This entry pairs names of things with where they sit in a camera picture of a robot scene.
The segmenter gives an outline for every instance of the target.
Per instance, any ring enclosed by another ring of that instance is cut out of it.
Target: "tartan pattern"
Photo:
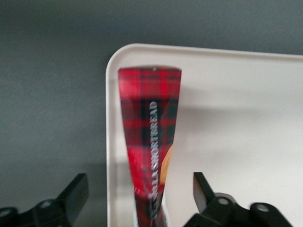
[[[150,104],[157,104],[157,142],[159,175],[161,164],[174,140],[181,82],[181,70],[176,68],[122,68],[118,71],[122,119],[134,184],[139,227],[166,227],[161,201],[164,185],[158,181],[157,217],[152,220],[151,198],[153,170],[151,164]]]

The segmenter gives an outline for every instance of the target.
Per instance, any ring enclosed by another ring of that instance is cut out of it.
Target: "gray wall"
[[[75,226],[106,226],[105,69],[130,43],[303,54],[302,1],[2,0],[0,207],[25,211],[80,172]]]

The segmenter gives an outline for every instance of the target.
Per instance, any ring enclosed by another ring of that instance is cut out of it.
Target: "metal screw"
[[[1,211],[0,212],[0,218],[4,217],[4,216],[7,216],[10,212],[11,212],[10,209],[6,209],[6,210]]]
[[[267,208],[267,206],[265,206],[263,204],[258,204],[257,209],[262,211],[262,212],[269,212],[269,209]]]
[[[48,200],[45,200],[41,205],[40,205],[40,208],[44,209],[48,206],[50,206],[52,203]]]
[[[222,205],[227,205],[229,203],[228,200],[225,198],[219,198],[218,202]]]

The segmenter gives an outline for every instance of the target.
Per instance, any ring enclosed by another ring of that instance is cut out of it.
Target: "clamp jaw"
[[[247,210],[232,196],[214,193],[202,173],[194,173],[194,198],[199,214],[184,227],[292,227],[270,204],[253,203]]]
[[[89,195],[86,174],[78,174],[56,198],[44,200],[18,214],[14,207],[0,209],[0,227],[72,227]]]

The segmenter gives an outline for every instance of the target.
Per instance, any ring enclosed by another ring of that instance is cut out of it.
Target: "white plastic tray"
[[[267,202],[303,226],[303,57],[132,44],[107,66],[108,227],[133,224],[117,70],[140,65],[182,69],[166,183],[173,227],[197,212],[194,171],[241,206]]]

